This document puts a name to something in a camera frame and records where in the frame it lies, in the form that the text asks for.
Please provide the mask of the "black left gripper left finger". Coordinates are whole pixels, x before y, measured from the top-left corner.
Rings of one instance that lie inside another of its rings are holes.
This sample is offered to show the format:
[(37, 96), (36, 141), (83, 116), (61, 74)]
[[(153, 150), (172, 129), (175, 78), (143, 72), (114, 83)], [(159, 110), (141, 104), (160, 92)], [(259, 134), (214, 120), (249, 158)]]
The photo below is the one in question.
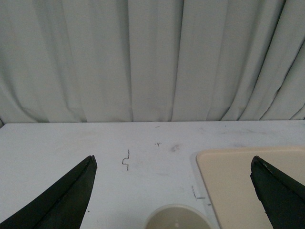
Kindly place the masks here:
[(2, 229), (79, 229), (88, 207), (97, 162), (88, 156), (32, 202), (4, 220)]

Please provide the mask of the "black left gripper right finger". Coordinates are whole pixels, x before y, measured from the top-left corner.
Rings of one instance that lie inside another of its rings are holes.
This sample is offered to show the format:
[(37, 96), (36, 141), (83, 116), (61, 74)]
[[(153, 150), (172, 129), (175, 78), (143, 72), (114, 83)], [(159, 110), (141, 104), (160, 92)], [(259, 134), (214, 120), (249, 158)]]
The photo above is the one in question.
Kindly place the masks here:
[(305, 227), (305, 186), (259, 156), (251, 161), (250, 178), (274, 229)]

